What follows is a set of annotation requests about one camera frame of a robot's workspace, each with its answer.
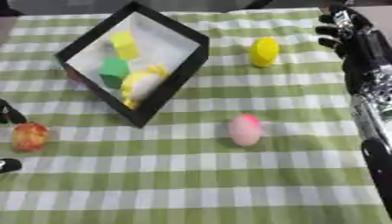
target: metallic robot arm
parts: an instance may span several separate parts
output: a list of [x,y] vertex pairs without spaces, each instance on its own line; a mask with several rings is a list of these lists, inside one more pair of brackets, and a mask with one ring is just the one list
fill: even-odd
[[331,6],[316,28],[319,43],[343,59],[351,114],[362,139],[361,151],[381,199],[392,217],[392,50],[382,33],[360,13]]

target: white stripe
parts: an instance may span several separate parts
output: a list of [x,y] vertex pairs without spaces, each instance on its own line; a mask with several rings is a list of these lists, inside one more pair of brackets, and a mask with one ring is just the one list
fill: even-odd
[[[103,101],[48,101],[20,102],[12,106],[24,115],[67,114],[67,115],[100,115],[114,114]],[[204,111],[232,110],[272,110],[272,109],[347,109],[345,95],[304,95],[295,97],[271,98],[226,98],[226,99],[173,99],[159,113],[185,113]]]
[[[195,76],[183,88],[221,88],[227,87],[275,87],[296,85],[340,84],[344,81],[343,73],[290,73],[290,74],[244,74]],[[38,92],[88,90],[72,80],[7,80],[0,82],[0,91]]]
[[[268,19],[268,20],[249,20],[233,19],[221,22],[198,21],[196,23],[182,23],[198,31],[205,32],[210,29],[232,30],[232,29],[274,29],[278,27],[294,26],[300,28],[312,28],[319,24],[316,18],[304,18],[299,20],[290,19]],[[25,35],[63,35],[63,34],[82,34],[91,29],[92,26],[46,26],[36,28],[15,28],[11,31],[11,36]]]
[[[277,56],[273,65],[282,64],[301,64],[301,63],[318,63],[318,62],[341,62],[341,59],[334,52],[297,52],[281,53]],[[210,56],[204,67],[208,66],[241,66],[250,65],[249,55],[224,55]]]
[[[334,52],[298,52],[281,53],[277,56],[274,65],[285,63],[315,63],[315,62],[341,62],[341,59]],[[210,56],[204,67],[211,66],[241,66],[249,65],[248,54]],[[19,60],[19,61],[0,61],[0,71],[24,71],[24,70],[48,70],[51,67],[58,67],[54,60]]]
[[222,31],[233,30],[233,29],[276,29],[278,27],[293,26],[297,28],[307,29],[312,28],[319,24],[316,18],[303,18],[298,20],[274,18],[266,20],[253,20],[235,18],[233,20],[221,21],[221,22],[210,22],[200,20],[196,23],[182,23],[183,25],[189,26],[198,31],[208,31],[210,29],[219,29]]
[[[243,45],[251,46],[258,38],[241,38],[241,37],[221,37],[221,38],[210,38],[210,46],[234,46]],[[310,33],[296,33],[286,36],[274,36],[274,39],[279,43],[280,46],[292,46],[304,42],[317,43],[319,36]]]
[[[117,141],[117,138],[127,140],[165,140],[165,139],[211,139],[216,137],[228,137],[226,130],[219,133],[215,131],[221,123],[183,123],[146,126],[143,131],[149,133],[150,130],[159,130],[159,135],[146,134],[140,136],[139,129],[128,127],[131,131],[120,136],[103,136],[102,133],[107,127],[50,127],[52,133],[57,133],[58,137],[52,137],[53,141],[68,142],[100,142]],[[358,131],[352,121],[339,122],[262,122],[263,137],[291,137],[291,136],[318,136],[318,137],[340,137],[357,136]],[[11,140],[13,127],[1,127],[1,143],[8,143]]]
[[[312,189],[311,196],[303,194]],[[136,191],[71,191],[71,192],[7,192],[17,206],[6,206],[4,211],[63,210],[56,206],[40,206],[28,198],[53,197],[51,201],[69,201],[67,210],[90,210],[88,200],[104,199],[100,208],[158,209],[207,207],[280,207],[280,206],[350,206],[381,205],[373,185],[333,186],[237,186],[232,188],[141,189]]]
[[[300,43],[314,42],[316,43],[319,39],[318,35],[309,33],[297,33],[287,36],[274,37],[279,45],[282,46],[293,46]],[[241,38],[241,37],[221,37],[221,38],[210,38],[211,47],[224,47],[224,46],[251,46],[254,41],[258,38]],[[0,47],[0,53],[34,53],[34,52],[57,52],[69,42],[59,43],[4,43]]]
[[366,168],[358,150],[233,152],[113,157],[26,157],[19,174]]

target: yellow cube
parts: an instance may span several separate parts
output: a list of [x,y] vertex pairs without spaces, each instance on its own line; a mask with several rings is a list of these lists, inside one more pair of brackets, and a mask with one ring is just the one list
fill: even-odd
[[133,60],[138,56],[135,40],[129,31],[122,31],[110,36],[118,57],[122,60]]

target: yellow ball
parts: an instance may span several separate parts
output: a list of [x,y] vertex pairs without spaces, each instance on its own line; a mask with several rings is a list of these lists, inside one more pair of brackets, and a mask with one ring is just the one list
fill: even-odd
[[249,49],[250,61],[258,67],[274,63],[279,54],[279,44],[274,38],[259,38]]

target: yellow toy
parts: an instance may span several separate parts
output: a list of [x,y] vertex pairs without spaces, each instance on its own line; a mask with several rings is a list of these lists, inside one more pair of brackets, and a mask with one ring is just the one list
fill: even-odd
[[147,70],[128,75],[121,85],[122,102],[127,107],[134,109],[167,76],[169,76],[169,73],[162,64],[149,66]]
[[133,60],[138,56],[135,40],[129,31],[122,31],[110,36],[118,57],[122,60]]
[[258,67],[274,63],[279,54],[279,44],[274,38],[259,38],[249,49],[250,61]]

